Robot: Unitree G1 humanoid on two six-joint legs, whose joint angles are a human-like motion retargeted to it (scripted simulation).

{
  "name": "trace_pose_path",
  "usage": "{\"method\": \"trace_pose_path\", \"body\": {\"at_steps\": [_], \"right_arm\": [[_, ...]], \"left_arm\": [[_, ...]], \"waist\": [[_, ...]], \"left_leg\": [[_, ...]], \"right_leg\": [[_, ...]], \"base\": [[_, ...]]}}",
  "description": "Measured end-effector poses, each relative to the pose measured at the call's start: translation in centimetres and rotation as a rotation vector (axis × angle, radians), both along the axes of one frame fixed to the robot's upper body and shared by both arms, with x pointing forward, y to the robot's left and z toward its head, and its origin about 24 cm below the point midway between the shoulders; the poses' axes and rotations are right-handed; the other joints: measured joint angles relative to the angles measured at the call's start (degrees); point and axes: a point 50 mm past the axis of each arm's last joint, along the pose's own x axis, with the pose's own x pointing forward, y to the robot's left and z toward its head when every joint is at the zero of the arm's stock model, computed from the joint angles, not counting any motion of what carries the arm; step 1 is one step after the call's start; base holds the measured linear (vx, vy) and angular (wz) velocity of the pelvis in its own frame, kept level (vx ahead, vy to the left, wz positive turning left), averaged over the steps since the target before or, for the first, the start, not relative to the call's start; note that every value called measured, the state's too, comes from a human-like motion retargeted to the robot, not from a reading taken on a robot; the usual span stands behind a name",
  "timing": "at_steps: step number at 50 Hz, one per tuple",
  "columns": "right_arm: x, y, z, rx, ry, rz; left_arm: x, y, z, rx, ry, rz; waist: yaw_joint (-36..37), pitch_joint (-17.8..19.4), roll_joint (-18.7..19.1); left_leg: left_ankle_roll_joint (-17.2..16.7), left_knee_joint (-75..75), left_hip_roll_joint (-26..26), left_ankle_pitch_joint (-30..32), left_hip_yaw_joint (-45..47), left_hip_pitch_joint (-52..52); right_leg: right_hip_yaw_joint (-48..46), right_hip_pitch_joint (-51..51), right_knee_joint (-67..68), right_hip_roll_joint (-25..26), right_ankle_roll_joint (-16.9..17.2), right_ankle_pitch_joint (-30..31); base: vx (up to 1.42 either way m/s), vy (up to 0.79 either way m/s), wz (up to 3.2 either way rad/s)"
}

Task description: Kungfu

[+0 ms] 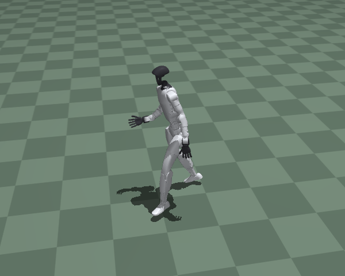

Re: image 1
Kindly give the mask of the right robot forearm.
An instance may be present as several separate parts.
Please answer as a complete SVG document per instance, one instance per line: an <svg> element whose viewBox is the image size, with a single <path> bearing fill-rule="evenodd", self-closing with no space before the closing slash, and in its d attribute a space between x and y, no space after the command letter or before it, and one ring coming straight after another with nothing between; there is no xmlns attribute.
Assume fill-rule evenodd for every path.
<svg viewBox="0 0 345 276"><path fill-rule="evenodd" d="M148 116L148 117L144 117L144 121L154 121L155 118L158 118L159 116L162 115L162 112L160 111L159 107L153 112L152 115Z"/></svg>

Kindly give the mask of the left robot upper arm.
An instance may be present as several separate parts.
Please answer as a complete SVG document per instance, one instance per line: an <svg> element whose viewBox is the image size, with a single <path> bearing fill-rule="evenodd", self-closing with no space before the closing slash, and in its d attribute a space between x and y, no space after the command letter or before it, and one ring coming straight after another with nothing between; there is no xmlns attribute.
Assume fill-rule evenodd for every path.
<svg viewBox="0 0 345 276"><path fill-rule="evenodd" d="M180 102L179 102L178 95L177 95L175 92L173 92L173 91L169 91L166 95L167 95L167 99L168 99L169 103L172 104L174 110L175 110L175 111L177 112L177 114L178 114L178 115L176 116L176 122L181 123L179 117L180 117L181 115L184 115L184 116L185 116L185 114L184 114L183 109L182 109L182 106L181 106L181 104L180 104ZM185 116L185 117L186 117L186 116Z"/></svg>

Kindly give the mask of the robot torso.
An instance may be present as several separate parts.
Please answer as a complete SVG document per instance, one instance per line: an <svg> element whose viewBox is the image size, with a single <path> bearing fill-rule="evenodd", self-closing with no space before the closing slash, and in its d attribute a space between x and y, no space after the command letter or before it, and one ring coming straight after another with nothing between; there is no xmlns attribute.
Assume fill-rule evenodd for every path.
<svg viewBox="0 0 345 276"><path fill-rule="evenodd" d="M170 134L172 135L172 137L174 137L175 135L179 135L179 133L181 132L181 128L179 127L180 123L176 122L176 116L178 114L174 110L172 104L169 103L166 94L169 91L173 91L177 94L177 91L173 86L172 88L167 88L167 86L164 86L163 88L166 88L164 90L161 90L161 87L162 85L158 87L158 100L162 107L165 118L170 122L170 125L168 126Z"/></svg>

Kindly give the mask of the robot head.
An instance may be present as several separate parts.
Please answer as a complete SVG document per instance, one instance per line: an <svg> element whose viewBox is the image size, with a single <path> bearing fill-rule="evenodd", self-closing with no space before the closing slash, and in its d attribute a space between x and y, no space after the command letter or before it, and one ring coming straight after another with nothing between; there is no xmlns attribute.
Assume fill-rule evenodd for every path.
<svg viewBox="0 0 345 276"><path fill-rule="evenodd" d="M164 77L168 73L169 69L166 66L158 66L152 71L152 74L154 74L156 77L157 84L159 86L162 85L162 87L160 88L161 90L166 89L163 88L164 86L167 86L167 88L172 88L172 86L166 80L162 80L162 77Z"/></svg>

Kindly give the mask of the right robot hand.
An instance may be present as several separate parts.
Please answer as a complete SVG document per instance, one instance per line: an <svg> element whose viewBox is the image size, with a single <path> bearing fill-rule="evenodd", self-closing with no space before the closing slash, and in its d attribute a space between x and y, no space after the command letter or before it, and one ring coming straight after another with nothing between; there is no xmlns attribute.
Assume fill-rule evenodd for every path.
<svg viewBox="0 0 345 276"><path fill-rule="evenodd" d="M145 122L144 121L144 117L148 117L148 116L144 116L144 117L138 117L138 116L132 116L132 117L135 117L135 119L129 119L128 121L131 121L131 122L128 122L128 123L133 123L133 122L135 122L135 123L133 123L133 124L130 124L130 126L131 125L134 125L134 124L137 124L137 125L134 125L134 126L132 126L131 128L133 128L133 127L135 127L135 126L138 126L138 125L141 125L142 123L147 123L147 122L149 122L149 121L147 121L147 122ZM132 121L132 120L134 120L134 121Z"/></svg>

